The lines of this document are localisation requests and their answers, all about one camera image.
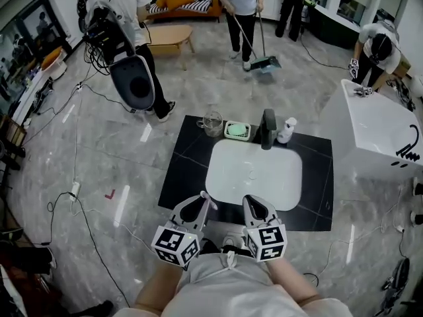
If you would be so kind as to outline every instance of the coffee table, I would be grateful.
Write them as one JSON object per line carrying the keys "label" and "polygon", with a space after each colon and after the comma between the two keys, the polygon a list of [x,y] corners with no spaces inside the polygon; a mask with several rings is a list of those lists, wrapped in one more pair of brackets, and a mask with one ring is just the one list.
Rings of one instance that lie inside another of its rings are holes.
{"label": "coffee table", "polygon": [[[192,27],[187,24],[149,27],[151,44],[148,47],[153,55],[177,53],[181,54],[183,43],[188,43],[191,52],[195,53],[191,42]],[[182,56],[182,68],[186,70],[186,62]]]}

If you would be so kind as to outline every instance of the dustpan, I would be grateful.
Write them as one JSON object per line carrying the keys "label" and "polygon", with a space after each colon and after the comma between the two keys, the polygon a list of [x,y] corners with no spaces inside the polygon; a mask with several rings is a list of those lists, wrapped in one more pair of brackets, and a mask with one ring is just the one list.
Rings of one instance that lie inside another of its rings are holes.
{"label": "dustpan", "polygon": [[236,23],[238,24],[239,29],[243,33],[244,40],[247,41],[247,44],[250,46],[252,54],[256,58],[253,62],[251,62],[251,70],[260,69],[262,73],[271,73],[275,69],[282,68],[280,65],[278,59],[276,59],[276,56],[266,56],[266,48],[264,45],[264,33],[263,33],[263,23],[262,23],[262,15],[260,12],[258,12],[258,16],[260,19],[260,28],[262,33],[262,43],[263,43],[263,57],[257,57],[255,51],[252,48],[251,43],[247,39],[247,36],[244,33],[243,28],[241,27],[240,23],[238,22],[237,18],[234,16]]}

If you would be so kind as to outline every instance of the person bending over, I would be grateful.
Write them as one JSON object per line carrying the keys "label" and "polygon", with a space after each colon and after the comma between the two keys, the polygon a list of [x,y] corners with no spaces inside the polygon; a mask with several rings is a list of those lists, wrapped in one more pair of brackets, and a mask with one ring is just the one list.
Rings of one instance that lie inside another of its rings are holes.
{"label": "person bending over", "polygon": [[362,84],[371,70],[368,87],[378,91],[398,67],[401,52],[397,33],[388,21],[365,25],[351,59],[349,70],[353,82]]}
{"label": "person bending over", "polygon": [[[254,40],[254,25],[256,23],[256,12],[263,11],[263,0],[220,0],[226,8],[226,19],[231,37],[232,52],[229,55],[231,59],[235,59],[240,51],[241,30],[235,21],[237,18],[239,24],[244,30],[248,41],[252,45]],[[247,41],[243,39],[243,69],[249,71],[251,48]]]}
{"label": "person bending over", "polygon": [[[93,6],[96,1],[105,0],[89,0],[90,6]],[[126,22],[130,23],[134,28],[136,54],[144,57],[151,72],[155,89],[155,101],[152,108],[146,110],[146,113],[156,113],[160,122],[166,122],[169,116],[173,113],[176,102],[167,102],[163,96],[163,90],[161,88],[159,79],[155,74],[153,55],[151,54],[150,49],[147,47],[147,42],[145,41],[143,30],[139,25],[148,16],[147,5],[149,0],[109,0],[107,2],[112,6],[115,5],[119,7],[119,9],[123,11]]]}
{"label": "person bending over", "polygon": [[134,308],[114,317],[352,317],[339,300],[321,297],[285,258],[257,263],[231,249],[202,254],[185,272],[160,262]]}
{"label": "person bending over", "polygon": [[303,12],[302,0],[284,0],[280,9],[280,20],[278,27],[276,28],[275,35],[278,38],[284,36],[286,22],[288,21],[289,15],[291,16],[291,30],[289,31],[289,38],[292,41],[297,41],[299,29],[301,27],[301,13]]}

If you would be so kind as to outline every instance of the red floor marking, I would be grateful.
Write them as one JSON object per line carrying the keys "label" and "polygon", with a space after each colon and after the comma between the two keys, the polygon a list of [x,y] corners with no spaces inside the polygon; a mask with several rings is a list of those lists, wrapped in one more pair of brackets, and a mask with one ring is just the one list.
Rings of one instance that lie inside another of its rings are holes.
{"label": "red floor marking", "polygon": [[105,198],[112,199],[114,196],[114,189],[112,190],[112,193],[110,195],[104,195],[104,196]]}

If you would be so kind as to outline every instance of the orange sofa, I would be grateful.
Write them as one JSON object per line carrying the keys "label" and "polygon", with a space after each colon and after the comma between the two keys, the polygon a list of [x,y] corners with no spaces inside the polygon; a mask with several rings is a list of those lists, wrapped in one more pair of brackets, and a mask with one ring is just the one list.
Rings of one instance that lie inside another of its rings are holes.
{"label": "orange sofa", "polygon": [[149,20],[183,17],[211,17],[219,20],[223,9],[220,0],[195,0],[194,3],[181,6],[173,11],[169,11],[167,8],[158,8],[156,1],[151,0],[149,16],[147,17]]}

